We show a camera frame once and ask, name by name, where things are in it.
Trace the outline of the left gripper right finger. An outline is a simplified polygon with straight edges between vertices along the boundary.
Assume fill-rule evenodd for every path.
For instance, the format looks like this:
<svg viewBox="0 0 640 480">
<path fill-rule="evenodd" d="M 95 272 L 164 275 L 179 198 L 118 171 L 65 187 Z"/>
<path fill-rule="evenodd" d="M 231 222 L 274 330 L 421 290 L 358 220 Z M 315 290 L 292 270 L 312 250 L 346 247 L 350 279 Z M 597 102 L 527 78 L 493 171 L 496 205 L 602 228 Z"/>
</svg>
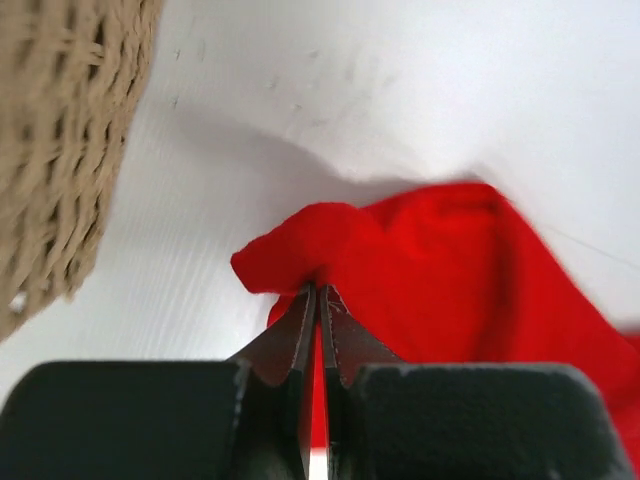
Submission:
<svg viewBox="0 0 640 480">
<path fill-rule="evenodd" d="M 327 461 L 330 479 L 356 479 L 363 433 L 352 386 L 368 364 L 394 364 L 403 360 L 361 325 L 350 313 L 338 290 L 319 291 L 326 385 Z"/>
</svg>

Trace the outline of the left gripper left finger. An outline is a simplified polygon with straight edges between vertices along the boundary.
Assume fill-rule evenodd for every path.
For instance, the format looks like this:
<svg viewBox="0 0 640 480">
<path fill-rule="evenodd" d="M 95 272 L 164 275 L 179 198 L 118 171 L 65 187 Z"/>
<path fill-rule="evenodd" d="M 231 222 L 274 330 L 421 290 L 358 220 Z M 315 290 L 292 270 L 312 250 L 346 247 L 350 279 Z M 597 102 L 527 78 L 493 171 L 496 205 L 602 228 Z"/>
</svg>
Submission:
<svg viewBox="0 0 640 480">
<path fill-rule="evenodd" d="M 231 357 L 242 401 L 231 479 L 307 479 L 311 449 L 316 289 L 304 286 L 274 324 Z"/>
</svg>

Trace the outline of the red t shirt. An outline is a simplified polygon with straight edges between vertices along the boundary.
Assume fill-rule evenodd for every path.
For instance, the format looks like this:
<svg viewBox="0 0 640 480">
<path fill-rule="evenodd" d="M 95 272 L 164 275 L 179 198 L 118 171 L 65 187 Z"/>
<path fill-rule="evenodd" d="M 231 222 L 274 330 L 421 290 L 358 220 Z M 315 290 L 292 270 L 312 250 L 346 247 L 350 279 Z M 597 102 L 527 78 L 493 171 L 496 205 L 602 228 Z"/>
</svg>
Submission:
<svg viewBox="0 0 640 480">
<path fill-rule="evenodd" d="M 412 363 L 554 362 L 600 390 L 639 462 L 639 338 L 575 285 L 496 189 L 433 185 L 365 207 L 307 206 L 231 259 L 279 320 L 305 283 L 336 288 L 365 328 Z"/>
</svg>

